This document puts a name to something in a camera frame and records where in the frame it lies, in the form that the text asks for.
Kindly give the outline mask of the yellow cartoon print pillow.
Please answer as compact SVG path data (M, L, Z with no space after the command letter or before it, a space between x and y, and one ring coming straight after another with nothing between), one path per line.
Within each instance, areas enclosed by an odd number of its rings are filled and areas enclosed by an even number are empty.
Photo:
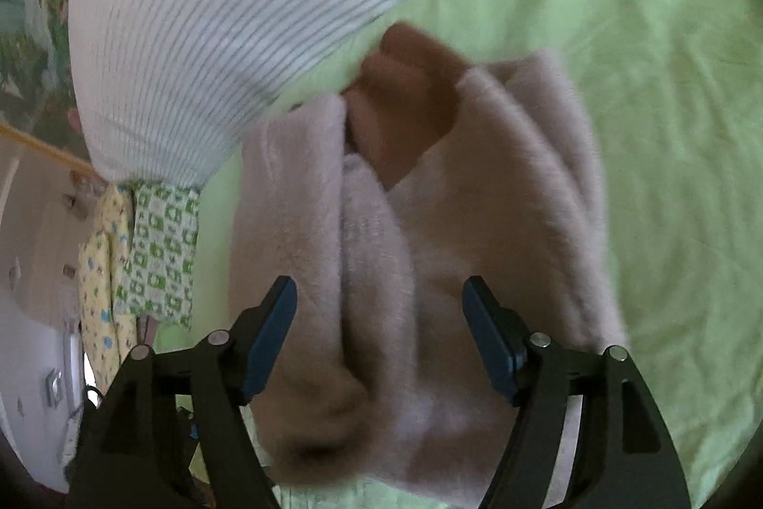
M94 386L102 394L138 343L137 318L118 300L132 230L131 192L109 186L96 201L91 233L79 247L78 266L80 333Z

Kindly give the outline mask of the green patterned white pillow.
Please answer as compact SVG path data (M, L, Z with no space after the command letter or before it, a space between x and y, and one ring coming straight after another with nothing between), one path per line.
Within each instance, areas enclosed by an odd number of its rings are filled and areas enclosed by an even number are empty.
M131 248L116 288L116 308L189 328L199 191L158 182L136 183L131 191Z

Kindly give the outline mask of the beige fluffy sweater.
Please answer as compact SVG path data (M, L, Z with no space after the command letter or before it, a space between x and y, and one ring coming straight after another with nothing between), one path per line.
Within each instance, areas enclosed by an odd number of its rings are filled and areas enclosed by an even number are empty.
M423 98L429 67L445 89ZM251 405L278 485L367 477L476 507L517 412L469 332L467 279L573 349L625 336L603 168L559 58L436 63L427 37L393 27L354 93L255 121L230 310L281 275L298 310Z

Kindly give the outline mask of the gold framed flower painting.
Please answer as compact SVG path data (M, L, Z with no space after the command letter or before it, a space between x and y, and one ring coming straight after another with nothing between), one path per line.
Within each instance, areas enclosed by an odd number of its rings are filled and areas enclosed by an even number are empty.
M69 44L70 0L1 0L1 122L84 163Z

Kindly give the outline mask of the light green bed sheet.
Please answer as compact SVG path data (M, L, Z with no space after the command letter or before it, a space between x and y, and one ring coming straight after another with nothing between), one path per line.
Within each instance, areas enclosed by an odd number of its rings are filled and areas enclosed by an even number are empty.
M603 150L617 299L702 504L762 421L762 0L405 0L276 110L345 79L398 20L480 59L567 62Z

